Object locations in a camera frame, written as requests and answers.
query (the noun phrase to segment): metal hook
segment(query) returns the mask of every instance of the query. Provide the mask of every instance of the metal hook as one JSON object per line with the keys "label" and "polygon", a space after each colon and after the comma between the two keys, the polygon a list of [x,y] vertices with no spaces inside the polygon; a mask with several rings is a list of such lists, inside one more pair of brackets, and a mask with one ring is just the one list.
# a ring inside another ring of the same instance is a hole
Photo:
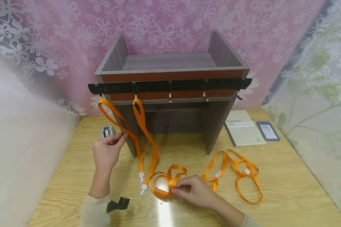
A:
{"label": "metal hook", "polygon": [[244,98],[241,98],[241,97],[240,97],[240,91],[237,91],[237,92],[236,92],[236,97],[237,97],[239,100],[241,100],[241,101],[244,100]]}
{"label": "metal hook", "polygon": [[99,85],[98,85],[98,84],[95,84],[95,87],[96,87],[97,93],[99,93],[99,96],[100,96],[101,98],[104,98],[104,97],[103,97],[103,94],[102,94],[102,91],[101,91],[101,89],[100,89],[100,87],[99,87]]}
{"label": "metal hook", "polygon": [[205,83],[203,84],[203,99],[208,102],[208,99],[206,98],[206,89],[208,86],[208,79],[205,80]]}
{"label": "metal hook", "polygon": [[171,80],[168,83],[168,91],[170,93],[170,103],[172,103],[172,101],[171,101]]}
{"label": "metal hook", "polygon": [[133,85],[134,96],[135,98],[138,98],[138,90],[136,88],[135,82],[132,82],[132,85]]}

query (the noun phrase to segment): instruction booklet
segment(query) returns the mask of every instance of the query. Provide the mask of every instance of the instruction booklet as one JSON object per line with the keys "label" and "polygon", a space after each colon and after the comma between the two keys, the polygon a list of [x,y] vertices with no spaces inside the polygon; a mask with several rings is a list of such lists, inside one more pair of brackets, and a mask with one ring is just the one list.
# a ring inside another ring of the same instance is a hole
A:
{"label": "instruction booklet", "polygon": [[266,144],[246,110],[230,111],[225,126],[235,147]]}

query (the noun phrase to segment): white plastic buckle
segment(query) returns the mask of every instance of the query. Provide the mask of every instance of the white plastic buckle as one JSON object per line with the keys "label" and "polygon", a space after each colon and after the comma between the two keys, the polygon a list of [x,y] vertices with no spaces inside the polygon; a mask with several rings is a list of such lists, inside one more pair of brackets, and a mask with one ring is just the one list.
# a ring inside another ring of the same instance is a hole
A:
{"label": "white plastic buckle", "polygon": [[141,191],[140,191],[140,195],[143,196],[144,192],[146,191],[147,189],[147,185],[146,184],[142,184],[141,186]]}
{"label": "white plastic buckle", "polygon": [[245,172],[247,175],[250,174],[250,170],[249,170],[249,169],[244,170],[244,172]]}
{"label": "white plastic buckle", "polygon": [[139,173],[140,182],[144,182],[144,172]]}
{"label": "white plastic buckle", "polygon": [[215,175],[215,177],[216,177],[217,179],[220,179],[220,175],[221,175],[221,170]]}

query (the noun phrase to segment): blue card holder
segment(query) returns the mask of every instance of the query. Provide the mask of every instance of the blue card holder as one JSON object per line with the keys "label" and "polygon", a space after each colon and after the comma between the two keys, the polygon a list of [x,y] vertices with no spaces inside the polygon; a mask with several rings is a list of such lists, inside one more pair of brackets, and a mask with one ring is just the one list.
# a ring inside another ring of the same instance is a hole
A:
{"label": "blue card holder", "polygon": [[266,141],[280,141],[277,132],[274,130],[272,124],[268,121],[257,121],[257,126]]}

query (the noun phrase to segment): brown trim strip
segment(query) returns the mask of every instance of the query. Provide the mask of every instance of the brown trim strip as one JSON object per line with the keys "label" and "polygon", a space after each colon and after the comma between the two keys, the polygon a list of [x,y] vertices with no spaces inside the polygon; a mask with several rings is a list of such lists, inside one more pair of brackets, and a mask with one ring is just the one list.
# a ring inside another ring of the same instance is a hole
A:
{"label": "brown trim strip", "polygon": [[181,79],[241,78],[245,69],[102,74],[104,83]]}

